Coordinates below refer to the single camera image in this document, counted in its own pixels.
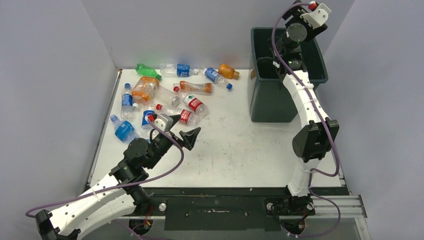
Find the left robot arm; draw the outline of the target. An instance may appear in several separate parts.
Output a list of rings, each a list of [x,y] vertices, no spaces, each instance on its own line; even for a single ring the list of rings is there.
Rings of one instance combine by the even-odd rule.
[[[123,159],[78,200],[62,203],[54,210],[43,209],[35,215],[37,230],[43,240],[81,240],[93,230],[124,215],[144,215],[149,210],[149,196],[141,182],[173,146],[184,146],[170,130],[180,115],[153,114],[150,125],[158,134],[150,141],[133,139]]]

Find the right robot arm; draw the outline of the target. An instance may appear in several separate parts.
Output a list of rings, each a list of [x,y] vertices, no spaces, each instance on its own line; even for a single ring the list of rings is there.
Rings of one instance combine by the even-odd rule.
[[[296,214],[301,197],[311,193],[313,175],[327,152],[335,149],[339,123],[321,106],[316,88],[328,80],[316,36],[327,29],[330,8],[316,1],[294,1],[284,11],[283,28],[251,30],[251,73],[248,83],[249,113],[254,122],[290,122],[300,119],[292,139],[298,157],[287,185],[283,209]]]

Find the large Pepsi bottle blue cap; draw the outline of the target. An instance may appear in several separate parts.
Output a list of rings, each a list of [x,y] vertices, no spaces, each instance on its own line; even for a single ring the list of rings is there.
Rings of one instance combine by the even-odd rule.
[[[140,136],[144,139],[148,139],[150,137],[150,132],[153,127],[149,124],[149,116],[154,114],[153,110],[144,110],[142,114],[142,121],[140,126]]]

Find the Nongfu bottle red cap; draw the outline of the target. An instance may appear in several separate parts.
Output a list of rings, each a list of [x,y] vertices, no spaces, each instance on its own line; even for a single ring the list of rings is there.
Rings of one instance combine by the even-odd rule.
[[[197,126],[201,120],[200,116],[196,113],[177,106],[157,104],[155,108],[159,112],[167,114],[169,116],[180,115],[179,122],[187,126]]]

